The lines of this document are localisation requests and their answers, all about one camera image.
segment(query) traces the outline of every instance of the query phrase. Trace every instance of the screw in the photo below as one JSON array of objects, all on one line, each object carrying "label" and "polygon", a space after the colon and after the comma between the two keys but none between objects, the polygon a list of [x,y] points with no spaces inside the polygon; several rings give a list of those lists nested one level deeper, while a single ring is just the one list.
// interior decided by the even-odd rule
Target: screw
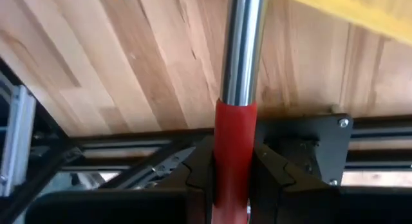
[{"label": "screw", "polygon": [[348,127],[349,120],[347,118],[342,118],[338,121],[338,123],[341,128],[345,128]]},{"label": "screw", "polygon": [[332,179],[332,180],[329,181],[329,184],[333,185],[333,186],[336,186],[337,185],[337,180]]}]

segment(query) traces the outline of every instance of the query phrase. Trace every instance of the black metal frame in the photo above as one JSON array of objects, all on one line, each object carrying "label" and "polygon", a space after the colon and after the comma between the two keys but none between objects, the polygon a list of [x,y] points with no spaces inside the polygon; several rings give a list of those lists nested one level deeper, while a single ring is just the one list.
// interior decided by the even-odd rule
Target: black metal frame
[{"label": "black metal frame", "polygon": [[[0,59],[0,71],[13,83],[22,82]],[[412,116],[356,118],[353,120],[351,142],[412,138]],[[156,165],[176,151],[190,147],[195,141],[213,135],[213,129],[166,131],[132,135],[69,138],[45,108],[37,103],[36,122],[48,132],[33,138],[32,149],[40,156],[32,156],[28,180],[12,197],[0,200],[0,223],[11,223],[30,204],[59,171],[122,171],[117,178],[102,188],[128,188],[138,180],[148,165]],[[130,158],[86,158],[82,154],[101,151],[136,151],[159,149],[151,156]],[[349,150],[345,170],[394,171],[410,170],[412,149]]]}]

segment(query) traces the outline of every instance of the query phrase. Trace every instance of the black plastic part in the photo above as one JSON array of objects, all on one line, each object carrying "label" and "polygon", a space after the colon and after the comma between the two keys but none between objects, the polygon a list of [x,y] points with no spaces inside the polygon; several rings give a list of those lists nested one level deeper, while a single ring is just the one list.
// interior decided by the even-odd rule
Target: black plastic part
[{"label": "black plastic part", "polygon": [[251,223],[411,223],[412,189],[335,187],[255,148],[250,185]]},{"label": "black plastic part", "polygon": [[352,141],[402,140],[412,138],[412,116],[357,118]]},{"label": "black plastic part", "polygon": [[196,149],[157,187],[186,187],[191,194],[190,213],[194,223],[212,222],[214,201],[214,159],[213,137],[206,137],[196,143]]},{"label": "black plastic part", "polygon": [[186,223],[187,191],[77,191],[47,194],[26,223]]},{"label": "black plastic part", "polygon": [[412,223],[412,189],[340,187],[336,223]]},{"label": "black plastic part", "polygon": [[[348,123],[342,127],[339,121],[344,119]],[[285,141],[301,140],[315,143],[317,146],[314,148],[314,155],[322,181],[329,183],[336,180],[340,184],[352,125],[352,118],[345,114],[266,120],[258,122],[256,140],[267,144],[279,154],[284,151],[285,145],[281,143]]]},{"label": "black plastic part", "polygon": [[251,223],[333,223],[337,189],[269,147],[255,146],[251,175]]}]

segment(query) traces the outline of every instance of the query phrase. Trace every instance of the wood grain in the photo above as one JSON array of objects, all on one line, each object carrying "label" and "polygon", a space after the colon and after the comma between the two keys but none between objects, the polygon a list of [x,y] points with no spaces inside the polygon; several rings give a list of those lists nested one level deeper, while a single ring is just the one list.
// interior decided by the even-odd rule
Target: wood grain
[{"label": "wood grain", "polygon": [[411,140],[379,140],[354,142],[349,145],[351,150],[374,150],[374,149],[412,149]]},{"label": "wood grain", "polygon": [[[212,127],[226,13],[227,0],[0,0],[0,56],[70,136]],[[410,46],[270,0],[259,115],[411,114],[411,67]]]},{"label": "wood grain", "polygon": [[345,186],[412,187],[411,172],[357,171],[345,172],[342,177]]}]

